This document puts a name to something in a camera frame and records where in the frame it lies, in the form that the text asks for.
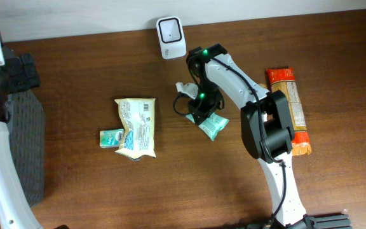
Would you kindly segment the teal snack pouch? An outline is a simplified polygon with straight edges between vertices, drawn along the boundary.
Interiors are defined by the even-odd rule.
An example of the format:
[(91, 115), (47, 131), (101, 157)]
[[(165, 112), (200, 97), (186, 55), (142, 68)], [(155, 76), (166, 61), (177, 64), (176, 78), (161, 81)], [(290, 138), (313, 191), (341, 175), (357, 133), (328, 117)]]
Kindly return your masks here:
[(198, 128), (204, 131), (211, 141), (214, 141), (217, 134), (223, 130), (228, 123), (229, 120), (227, 118), (212, 113), (209, 118), (198, 125)]

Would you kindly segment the orange pasta packet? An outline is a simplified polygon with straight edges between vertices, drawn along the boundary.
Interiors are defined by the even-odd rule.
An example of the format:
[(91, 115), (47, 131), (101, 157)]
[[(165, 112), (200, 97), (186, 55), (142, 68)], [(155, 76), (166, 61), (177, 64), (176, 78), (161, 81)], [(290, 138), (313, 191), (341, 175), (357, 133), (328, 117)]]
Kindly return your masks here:
[(288, 99), (295, 138), (292, 141), (294, 156), (309, 155), (312, 152), (301, 100), (295, 82), (293, 67), (266, 69), (271, 91), (282, 91)]

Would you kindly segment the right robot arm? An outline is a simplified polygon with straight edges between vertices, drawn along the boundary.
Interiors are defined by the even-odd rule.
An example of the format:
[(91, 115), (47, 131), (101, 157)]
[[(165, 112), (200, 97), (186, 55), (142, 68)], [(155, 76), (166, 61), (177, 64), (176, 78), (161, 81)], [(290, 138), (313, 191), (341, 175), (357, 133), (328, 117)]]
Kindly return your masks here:
[(273, 203), (272, 228), (308, 228), (292, 168), (292, 125), (288, 100), (252, 81), (220, 44), (189, 51), (187, 67), (198, 91), (188, 110), (196, 125), (224, 107), (227, 95), (240, 110), (241, 138), (264, 171)]

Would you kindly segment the small teal tissue pack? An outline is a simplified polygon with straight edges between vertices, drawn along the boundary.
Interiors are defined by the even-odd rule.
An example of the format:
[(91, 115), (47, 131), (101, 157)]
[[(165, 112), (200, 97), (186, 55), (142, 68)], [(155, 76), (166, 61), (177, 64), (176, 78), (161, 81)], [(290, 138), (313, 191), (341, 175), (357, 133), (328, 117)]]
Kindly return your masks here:
[(101, 130), (100, 131), (100, 147), (101, 148), (116, 148), (119, 147), (124, 135), (124, 130)]

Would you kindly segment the cream snack bag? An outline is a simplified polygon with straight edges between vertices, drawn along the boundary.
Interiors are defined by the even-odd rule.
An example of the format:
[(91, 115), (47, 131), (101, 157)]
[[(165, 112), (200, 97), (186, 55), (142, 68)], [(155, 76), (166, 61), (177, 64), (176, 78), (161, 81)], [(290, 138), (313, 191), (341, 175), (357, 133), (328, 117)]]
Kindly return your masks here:
[(154, 151), (155, 98), (115, 99), (118, 114), (123, 124), (124, 135), (117, 154), (131, 160), (142, 156), (156, 158)]

